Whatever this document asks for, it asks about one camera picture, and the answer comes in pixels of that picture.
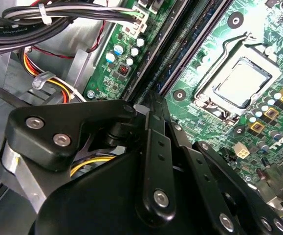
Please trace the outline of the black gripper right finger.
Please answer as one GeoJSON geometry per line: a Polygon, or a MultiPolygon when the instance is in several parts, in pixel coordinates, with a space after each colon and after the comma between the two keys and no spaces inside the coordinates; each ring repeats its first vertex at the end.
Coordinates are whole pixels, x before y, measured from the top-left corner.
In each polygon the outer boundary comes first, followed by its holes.
{"type": "Polygon", "coordinates": [[[193,177],[204,235],[283,235],[283,221],[207,143],[191,144],[161,101],[177,157],[193,177]]]}

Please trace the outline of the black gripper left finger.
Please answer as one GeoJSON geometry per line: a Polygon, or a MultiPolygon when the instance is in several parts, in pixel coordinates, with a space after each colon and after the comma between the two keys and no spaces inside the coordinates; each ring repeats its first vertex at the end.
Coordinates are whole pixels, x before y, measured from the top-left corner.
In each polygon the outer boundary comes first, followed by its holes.
{"type": "Polygon", "coordinates": [[[15,109],[0,152],[0,179],[39,214],[54,191],[116,157],[172,155],[161,101],[147,107],[104,100],[15,109]]]}

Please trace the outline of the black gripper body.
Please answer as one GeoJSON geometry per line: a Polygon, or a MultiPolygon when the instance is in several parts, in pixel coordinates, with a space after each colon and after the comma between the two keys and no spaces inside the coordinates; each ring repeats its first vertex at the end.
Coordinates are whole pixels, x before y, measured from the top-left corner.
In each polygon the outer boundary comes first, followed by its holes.
{"type": "Polygon", "coordinates": [[[36,235],[217,235],[209,175],[173,169],[170,153],[126,154],[54,191],[36,235]]]}

